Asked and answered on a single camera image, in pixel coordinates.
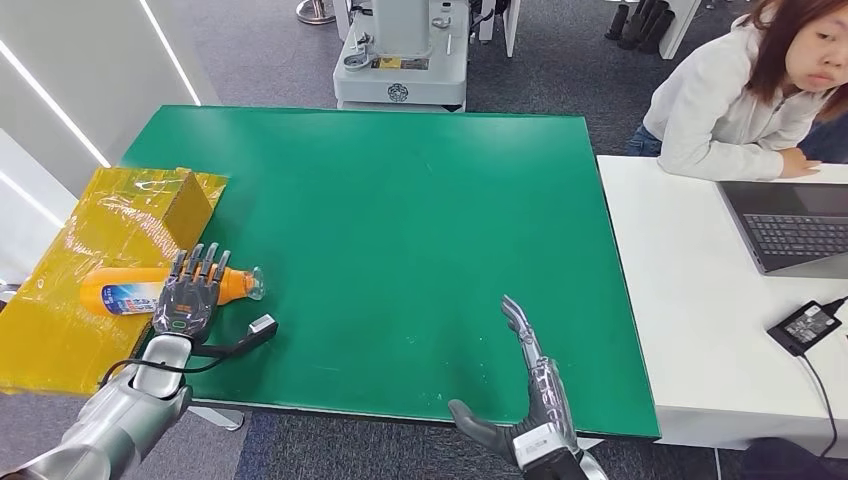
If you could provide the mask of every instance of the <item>power adapter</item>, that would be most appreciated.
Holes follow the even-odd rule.
[[[844,299],[837,302],[825,306],[815,301],[809,302],[768,329],[768,334],[786,351],[800,357],[842,325],[834,315]]]

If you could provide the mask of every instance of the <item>cardboard box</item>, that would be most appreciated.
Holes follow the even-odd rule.
[[[129,357],[150,315],[100,316],[79,300],[101,267],[166,266],[197,243],[227,179],[101,168],[32,276],[0,313],[0,390],[90,394]]]

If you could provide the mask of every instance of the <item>green table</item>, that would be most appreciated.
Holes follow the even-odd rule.
[[[264,313],[276,338],[190,376],[196,398],[420,420],[460,398],[518,421],[508,293],[580,431],[659,436],[582,118],[169,106],[121,165],[228,175],[202,241],[265,270],[266,298],[220,309],[210,342]]]

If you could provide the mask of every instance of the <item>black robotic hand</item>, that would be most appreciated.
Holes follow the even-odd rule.
[[[525,478],[583,480],[606,479],[603,470],[577,444],[571,412],[556,362],[542,354],[524,311],[508,296],[501,310],[518,336],[529,374],[530,409],[520,423],[497,426],[477,418],[460,400],[448,403],[460,431],[508,462]]]
[[[221,290],[221,278],[224,275],[230,251],[221,255],[213,275],[209,275],[218,244],[213,243],[197,271],[203,244],[198,244],[185,262],[186,251],[180,250],[165,280],[156,312],[153,314],[153,328],[156,333],[184,335],[196,344],[202,344],[209,336],[209,320],[218,305]]]

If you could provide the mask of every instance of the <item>robotic arm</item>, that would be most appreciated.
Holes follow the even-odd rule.
[[[80,410],[77,422],[56,448],[0,479],[115,480],[135,467],[182,416],[191,402],[185,373],[208,370],[274,336],[277,323],[269,315],[253,322],[248,334],[230,347],[203,345],[215,313],[221,277],[230,252],[225,251],[210,275],[217,244],[212,244],[195,274],[203,245],[184,265],[181,251],[165,282],[153,315],[156,336],[141,360],[115,364],[101,389]],[[187,369],[192,353],[216,357],[204,367]],[[129,365],[111,377],[121,365]]]
[[[13,472],[0,474],[0,480],[119,479],[144,460],[185,412],[192,397],[185,373],[208,370],[276,334],[277,323],[264,315],[250,324],[247,335],[235,345],[203,345],[230,255],[225,251],[212,272],[216,249],[213,243],[197,274],[203,245],[195,247],[187,265],[186,252],[177,255],[153,316],[156,336],[142,359],[113,365],[59,446]],[[528,480],[608,480],[594,457],[577,444],[556,363],[542,354],[521,307],[505,296],[501,308],[524,354],[530,411],[517,425],[496,426],[477,418],[465,403],[451,400],[448,407],[457,427],[517,465]],[[185,368],[192,354],[215,360]],[[111,376],[121,365],[128,366]]]
[[[501,310],[524,353],[530,411],[517,425],[504,427],[477,418],[465,403],[451,400],[448,407],[457,428],[517,465],[528,480],[608,480],[592,454],[577,445],[556,362],[542,354],[524,311],[508,296]]]

